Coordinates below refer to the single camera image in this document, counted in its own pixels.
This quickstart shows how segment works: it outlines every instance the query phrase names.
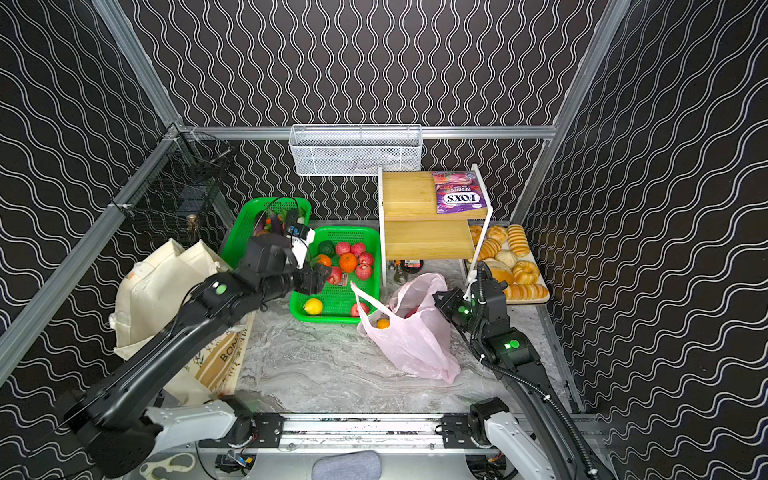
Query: pink plastic bag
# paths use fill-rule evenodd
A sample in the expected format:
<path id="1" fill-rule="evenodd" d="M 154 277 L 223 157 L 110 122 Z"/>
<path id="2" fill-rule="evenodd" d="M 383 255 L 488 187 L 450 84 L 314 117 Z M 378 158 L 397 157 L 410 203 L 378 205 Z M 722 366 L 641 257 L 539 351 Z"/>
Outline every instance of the pink plastic bag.
<path id="1" fill-rule="evenodd" d="M 387 307 L 352 283 L 360 311 L 357 331 L 368 334 L 386 358 L 403 372 L 453 383 L 461 367 L 449 352 L 451 325 L 437 310 L 432 298 L 433 293 L 447 289 L 442 275 L 424 273 L 400 287 Z M 370 318 L 360 306 L 361 297 L 389 317 L 389 328 L 378 329 L 371 325 Z M 403 318 L 416 307 L 419 308 L 416 313 Z"/>

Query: purple snack package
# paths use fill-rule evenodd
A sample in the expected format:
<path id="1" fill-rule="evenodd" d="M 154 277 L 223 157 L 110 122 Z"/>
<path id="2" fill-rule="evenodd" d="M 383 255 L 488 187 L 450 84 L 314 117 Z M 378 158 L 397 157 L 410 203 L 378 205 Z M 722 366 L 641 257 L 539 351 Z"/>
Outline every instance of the purple snack package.
<path id="1" fill-rule="evenodd" d="M 468 171 L 432 172 L 437 193 L 437 213 L 455 214 L 485 208 L 480 184 Z"/>

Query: black wire basket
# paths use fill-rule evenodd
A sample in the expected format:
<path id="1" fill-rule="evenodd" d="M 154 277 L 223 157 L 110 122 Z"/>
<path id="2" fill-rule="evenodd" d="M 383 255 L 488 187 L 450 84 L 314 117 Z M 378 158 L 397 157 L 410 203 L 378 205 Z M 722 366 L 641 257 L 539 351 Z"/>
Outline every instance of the black wire basket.
<path id="1" fill-rule="evenodd" d="M 225 229 L 213 209 L 233 148 L 206 134 L 183 133 L 165 154 L 133 205 L 118 206 L 135 233 L 153 245 L 175 239 L 185 247 L 202 240 L 217 249 Z"/>

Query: white mesh basket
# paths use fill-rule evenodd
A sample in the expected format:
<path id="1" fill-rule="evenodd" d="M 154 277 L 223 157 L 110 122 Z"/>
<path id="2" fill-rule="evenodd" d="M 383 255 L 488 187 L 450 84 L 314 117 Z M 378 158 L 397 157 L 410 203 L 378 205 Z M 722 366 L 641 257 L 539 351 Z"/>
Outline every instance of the white mesh basket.
<path id="1" fill-rule="evenodd" d="M 421 125 L 293 125 L 288 140 L 299 175 L 375 177 L 422 169 Z"/>

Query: orange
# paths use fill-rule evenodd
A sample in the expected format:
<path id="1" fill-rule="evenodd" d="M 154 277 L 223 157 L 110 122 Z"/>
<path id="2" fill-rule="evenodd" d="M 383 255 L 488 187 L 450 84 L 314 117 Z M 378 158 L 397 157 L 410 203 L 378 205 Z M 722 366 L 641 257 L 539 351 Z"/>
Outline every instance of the orange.
<path id="1" fill-rule="evenodd" d="M 320 265 L 331 266 L 331 257 L 327 255 L 318 255 L 312 259 L 313 263 L 319 263 Z"/>
<path id="2" fill-rule="evenodd" d="M 354 272 L 355 267 L 357 267 L 357 258 L 355 258 L 355 254 L 342 253 L 341 257 L 339 257 L 339 267 L 344 272 L 347 272 L 347 273 Z"/>

